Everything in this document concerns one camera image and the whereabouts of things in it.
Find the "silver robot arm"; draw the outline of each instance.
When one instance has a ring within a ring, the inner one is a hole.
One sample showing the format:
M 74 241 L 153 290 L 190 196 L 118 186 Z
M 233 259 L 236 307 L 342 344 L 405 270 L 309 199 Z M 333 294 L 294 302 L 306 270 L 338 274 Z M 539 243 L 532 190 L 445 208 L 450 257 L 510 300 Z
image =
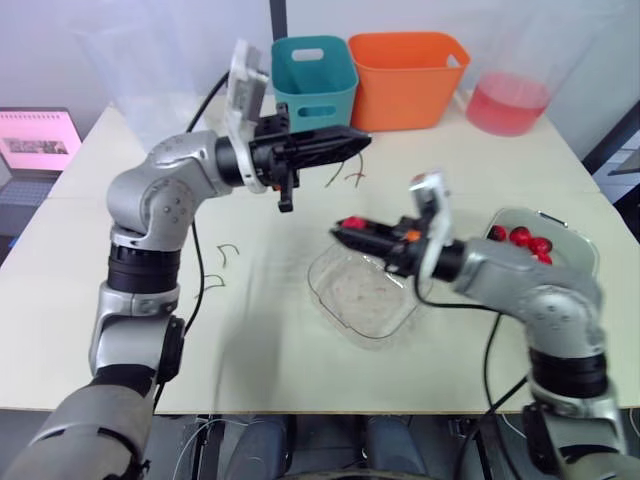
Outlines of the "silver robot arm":
M 338 222 L 332 233 L 345 246 L 383 259 L 387 271 L 415 276 L 418 291 L 423 280 L 434 277 L 523 323 L 535 399 L 525 407 L 523 420 L 539 470 L 571 480 L 639 478 L 640 461 L 625 456 L 615 391 L 607 377 L 599 325 L 602 295 L 595 279 L 542 264 L 513 245 L 454 240 L 440 174 L 416 177 L 410 190 L 420 218 L 403 217 L 395 226 Z M 407 235 L 410 231 L 421 232 L 420 238 Z
M 93 380 L 63 400 L 5 480 L 140 478 L 156 387 L 180 368 L 177 276 L 198 206 L 234 187 L 274 187 L 280 210 L 291 211 L 300 169 L 345 161 L 371 142 L 343 126 L 290 134 L 286 106 L 259 118 L 267 77 L 257 61 L 254 49 L 239 44 L 225 112 L 229 137 L 169 138 L 111 184 L 114 224 L 89 353 Z

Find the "pink liquid container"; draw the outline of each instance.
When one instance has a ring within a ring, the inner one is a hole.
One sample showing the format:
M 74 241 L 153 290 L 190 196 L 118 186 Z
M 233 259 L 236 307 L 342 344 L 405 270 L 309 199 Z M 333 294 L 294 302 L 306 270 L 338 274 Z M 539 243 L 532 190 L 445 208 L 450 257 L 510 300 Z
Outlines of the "pink liquid container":
M 603 27 L 627 6 L 626 0 L 510 2 L 467 119 L 494 135 L 531 130 Z

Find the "laptop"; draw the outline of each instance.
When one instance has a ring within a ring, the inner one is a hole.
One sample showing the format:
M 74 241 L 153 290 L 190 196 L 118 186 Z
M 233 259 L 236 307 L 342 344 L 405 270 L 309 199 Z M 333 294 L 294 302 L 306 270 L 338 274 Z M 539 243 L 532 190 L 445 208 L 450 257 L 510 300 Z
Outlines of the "laptop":
M 80 148 L 64 109 L 0 108 L 0 235 L 19 235 Z

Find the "red liquid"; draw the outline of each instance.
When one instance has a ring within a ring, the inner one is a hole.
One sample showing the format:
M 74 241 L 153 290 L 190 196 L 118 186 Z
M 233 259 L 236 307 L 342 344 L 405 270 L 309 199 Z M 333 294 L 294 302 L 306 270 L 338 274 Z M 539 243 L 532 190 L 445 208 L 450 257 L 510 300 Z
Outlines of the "red liquid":
M 494 135 L 522 135 L 533 127 L 550 100 L 541 83 L 510 73 L 489 73 L 473 92 L 467 119 Z

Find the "clear plastic tray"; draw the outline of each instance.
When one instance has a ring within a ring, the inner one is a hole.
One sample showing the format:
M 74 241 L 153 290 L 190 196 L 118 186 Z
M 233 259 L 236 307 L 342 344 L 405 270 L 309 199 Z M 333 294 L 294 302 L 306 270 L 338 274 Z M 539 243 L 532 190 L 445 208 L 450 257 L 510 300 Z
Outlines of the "clear plastic tray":
M 570 267 L 595 275 L 600 256 L 595 245 L 584 235 L 569 229 L 566 222 L 544 212 L 528 208 L 503 208 L 489 224 L 485 235 L 493 225 L 502 225 L 511 231 L 515 227 L 527 227 L 536 237 L 553 242 L 550 256 L 554 265 Z
M 359 345 L 390 337 L 416 309 L 411 279 L 390 275 L 380 260 L 338 244 L 314 260 L 307 278 L 318 307 Z

